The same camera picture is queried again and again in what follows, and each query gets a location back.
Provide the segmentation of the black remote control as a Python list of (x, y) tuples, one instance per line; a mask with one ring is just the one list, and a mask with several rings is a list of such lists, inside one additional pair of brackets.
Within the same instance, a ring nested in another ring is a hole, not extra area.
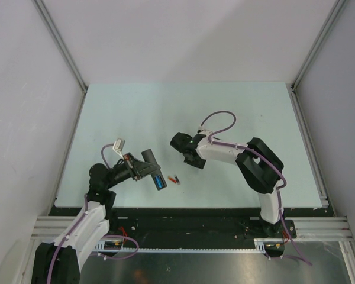
[(147, 149), (141, 153), (144, 161), (148, 164), (151, 164), (152, 172), (151, 177), (158, 191), (167, 187), (164, 176), (160, 170), (160, 165), (158, 164), (153, 152), (151, 149)]

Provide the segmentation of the blue battery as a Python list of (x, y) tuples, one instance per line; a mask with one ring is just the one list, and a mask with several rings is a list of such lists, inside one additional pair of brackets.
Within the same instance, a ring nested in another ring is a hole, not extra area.
[(156, 182), (156, 186), (158, 188), (158, 190), (161, 190), (164, 188), (164, 182), (162, 181), (161, 177), (160, 176), (155, 176), (155, 182)]

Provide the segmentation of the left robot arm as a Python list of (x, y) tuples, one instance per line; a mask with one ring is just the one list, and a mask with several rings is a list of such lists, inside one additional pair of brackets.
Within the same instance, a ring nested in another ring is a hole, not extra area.
[(111, 217), (114, 186), (151, 176), (158, 190), (166, 187), (152, 150), (141, 155), (139, 160), (127, 153), (113, 167), (97, 163), (89, 169), (89, 189), (82, 209), (58, 237), (37, 247), (31, 283), (79, 283), (83, 266), (99, 240), (118, 232), (119, 222)]

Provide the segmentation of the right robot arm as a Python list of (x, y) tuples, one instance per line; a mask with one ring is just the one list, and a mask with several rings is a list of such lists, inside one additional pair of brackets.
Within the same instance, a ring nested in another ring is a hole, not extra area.
[(257, 192), (260, 202), (260, 229), (266, 237), (275, 238), (285, 228), (280, 190), (287, 184), (282, 175), (283, 162), (259, 138), (246, 144), (230, 143), (199, 130), (191, 137), (178, 132), (170, 145), (183, 154), (184, 162), (203, 169), (206, 161), (216, 160), (237, 166), (248, 186)]

